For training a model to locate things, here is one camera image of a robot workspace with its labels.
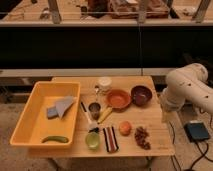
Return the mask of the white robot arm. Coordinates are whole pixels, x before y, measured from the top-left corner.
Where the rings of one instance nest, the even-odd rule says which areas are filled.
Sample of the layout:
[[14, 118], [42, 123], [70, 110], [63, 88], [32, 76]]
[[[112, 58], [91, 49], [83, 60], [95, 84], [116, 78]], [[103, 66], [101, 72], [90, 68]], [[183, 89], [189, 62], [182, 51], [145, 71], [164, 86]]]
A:
[[196, 107], [213, 114], [213, 88], [206, 85], [208, 71], [200, 63], [192, 63], [170, 71], [165, 78], [167, 87], [159, 100], [167, 111], [179, 111], [188, 100]]

